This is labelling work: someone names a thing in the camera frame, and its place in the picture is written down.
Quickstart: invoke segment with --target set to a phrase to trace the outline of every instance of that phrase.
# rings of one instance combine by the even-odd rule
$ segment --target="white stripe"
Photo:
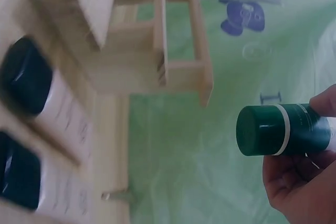
[[[283,138],[284,142],[282,143],[282,146],[279,149],[279,151],[276,154],[273,154],[274,156],[278,156],[284,152],[284,150],[286,149],[288,145],[289,135],[290,135],[290,122],[289,122],[287,111],[281,105],[275,104],[274,106],[280,110],[283,116],[283,120],[285,121],[285,137]]]

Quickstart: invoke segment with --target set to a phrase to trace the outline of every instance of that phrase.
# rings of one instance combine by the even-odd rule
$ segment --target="finger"
[[[270,204],[278,210],[294,189],[306,183],[297,174],[289,156],[265,156],[263,181]]]
[[[293,167],[293,161],[289,156],[265,156],[262,165],[264,184],[281,178],[291,167]]]
[[[323,169],[316,167],[310,158],[305,156],[294,156],[293,163],[298,175],[306,182],[311,181],[323,171]]]
[[[336,84],[310,99],[309,105],[321,116],[336,116]]]
[[[320,153],[308,154],[309,158],[320,168],[326,169],[331,163],[336,161],[336,152],[324,151]]]

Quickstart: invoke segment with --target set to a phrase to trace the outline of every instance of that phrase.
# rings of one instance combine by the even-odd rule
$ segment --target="green bottle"
[[[336,150],[336,118],[319,116],[308,104],[246,106],[236,137],[246,156],[293,155]]]

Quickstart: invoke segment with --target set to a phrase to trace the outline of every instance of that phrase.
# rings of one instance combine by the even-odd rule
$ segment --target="white bottle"
[[[7,51],[0,69],[3,98],[45,139],[78,163],[91,154],[89,122],[58,70],[53,70],[34,41],[25,36]]]
[[[90,224],[90,191],[70,166],[35,154],[0,132],[0,197],[62,222]]]

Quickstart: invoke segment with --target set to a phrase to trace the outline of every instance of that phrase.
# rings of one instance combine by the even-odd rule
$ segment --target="wooden slat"
[[[208,104],[214,85],[212,62],[209,55],[206,29],[199,0],[189,0],[190,22],[196,60],[203,62],[204,74],[200,83],[199,100],[202,106]]]
[[[154,0],[154,42],[159,84],[167,84],[166,0]]]

